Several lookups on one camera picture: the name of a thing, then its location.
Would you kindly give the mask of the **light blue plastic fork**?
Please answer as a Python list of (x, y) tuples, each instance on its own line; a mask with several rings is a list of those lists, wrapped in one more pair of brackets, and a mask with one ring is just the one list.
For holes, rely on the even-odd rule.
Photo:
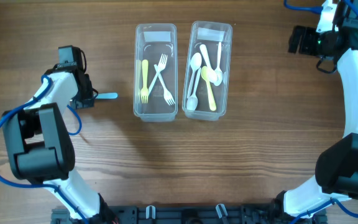
[(118, 98), (118, 94), (115, 92), (99, 93), (96, 97), (97, 100), (114, 100), (116, 98)]

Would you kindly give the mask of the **yellow plastic fork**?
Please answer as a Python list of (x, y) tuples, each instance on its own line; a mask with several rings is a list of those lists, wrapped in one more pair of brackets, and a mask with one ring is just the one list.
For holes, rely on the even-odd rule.
[(144, 59), (142, 61), (142, 89), (140, 91), (141, 100), (143, 104), (148, 103), (148, 96), (149, 96), (149, 89), (147, 88), (148, 71), (149, 71), (149, 61)]

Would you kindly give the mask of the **white plastic fork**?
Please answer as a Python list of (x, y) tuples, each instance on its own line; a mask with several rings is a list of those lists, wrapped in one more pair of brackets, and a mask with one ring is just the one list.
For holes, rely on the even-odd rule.
[(167, 57), (168, 57), (168, 55), (166, 55), (166, 54), (162, 54), (162, 55), (161, 55), (161, 58), (160, 58), (160, 60), (159, 60), (159, 62), (158, 62), (158, 65), (157, 65), (156, 74), (155, 74), (155, 76), (154, 76), (154, 78), (153, 78), (153, 80), (152, 80), (152, 82), (151, 82), (151, 84), (150, 84), (150, 86), (149, 86), (149, 94), (151, 94), (151, 92), (152, 92), (152, 88), (153, 88), (154, 85), (155, 85), (155, 82), (156, 82), (156, 80), (157, 80), (157, 78), (158, 78), (158, 75), (159, 75), (160, 72), (161, 72), (162, 70), (164, 70), (165, 67), (166, 67)]
[(163, 97), (164, 100), (167, 102), (168, 105), (174, 105), (175, 104), (175, 100), (173, 99), (172, 94), (169, 92), (169, 90), (167, 89), (167, 87), (165, 86), (165, 82), (162, 78), (161, 75), (158, 75), (158, 79), (161, 82), (162, 88), (163, 88)]

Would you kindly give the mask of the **white plastic spoon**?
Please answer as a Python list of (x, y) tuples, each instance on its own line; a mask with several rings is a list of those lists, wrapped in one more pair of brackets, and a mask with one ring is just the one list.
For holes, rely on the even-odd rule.
[(188, 91), (187, 91), (187, 98), (189, 98), (190, 95), (191, 95), (191, 91), (193, 89), (193, 82), (194, 82), (194, 79), (195, 79), (195, 73), (200, 68), (201, 63), (202, 63), (201, 54), (197, 52), (192, 56), (191, 61), (190, 61), (190, 67), (192, 69), (192, 75), (191, 75), (191, 78), (190, 78), (190, 83), (189, 83), (189, 87), (188, 87)]
[(198, 105), (198, 98), (196, 96), (196, 90), (198, 87), (200, 76), (201, 76), (201, 68), (197, 71), (197, 76), (196, 76), (196, 80), (195, 80), (195, 84), (194, 84), (193, 93), (190, 95), (190, 97), (187, 99), (187, 102), (186, 102), (186, 108), (190, 111), (194, 111)]
[(212, 82), (214, 84), (214, 82), (217, 80), (217, 77), (216, 77), (215, 71), (212, 69), (211, 63), (209, 61), (208, 50), (207, 50), (205, 44), (200, 45), (200, 52), (201, 52), (202, 57), (204, 58), (206, 66), (208, 67), (209, 80), (210, 80), (210, 82)]
[(214, 82), (215, 86), (219, 86), (222, 83), (223, 80), (223, 72), (220, 68), (220, 63), (221, 63), (221, 52), (222, 52), (222, 42), (219, 42), (218, 44), (218, 52), (217, 52), (217, 65), (216, 65), (216, 69), (215, 74), (217, 77), (217, 80)]

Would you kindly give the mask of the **yellow plastic spoon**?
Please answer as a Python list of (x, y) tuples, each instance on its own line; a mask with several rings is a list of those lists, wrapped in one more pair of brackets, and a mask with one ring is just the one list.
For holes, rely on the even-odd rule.
[(212, 88), (211, 88), (211, 83), (209, 81), (208, 67), (207, 66), (202, 67), (202, 69), (201, 69), (201, 77), (206, 83), (209, 109), (211, 111), (216, 111), (217, 107), (216, 107), (216, 102), (215, 102), (215, 99), (214, 99), (213, 91), (212, 91)]

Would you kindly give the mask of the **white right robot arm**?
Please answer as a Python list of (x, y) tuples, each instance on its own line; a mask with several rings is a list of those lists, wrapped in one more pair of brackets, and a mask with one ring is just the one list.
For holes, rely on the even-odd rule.
[(342, 139), (318, 157), (314, 175), (272, 201), (269, 218), (290, 223), (358, 199), (358, 1), (326, 0), (310, 12), (320, 16), (317, 27), (296, 26), (288, 50), (333, 62), (342, 81), (345, 128)]

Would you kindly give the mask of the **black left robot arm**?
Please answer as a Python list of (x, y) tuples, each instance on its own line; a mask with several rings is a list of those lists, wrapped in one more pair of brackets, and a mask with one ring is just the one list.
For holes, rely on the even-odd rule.
[(102, 196), (75, 170), (70, 133), (62, 118), (71, 101), (93, 100), (90, 78), (80, 62), (47, 70), (42, 86), (26, 104), (5, 112), (2, 131), (11, 171), (28, 188), (50, 191), (82, 223), (117, 223)]

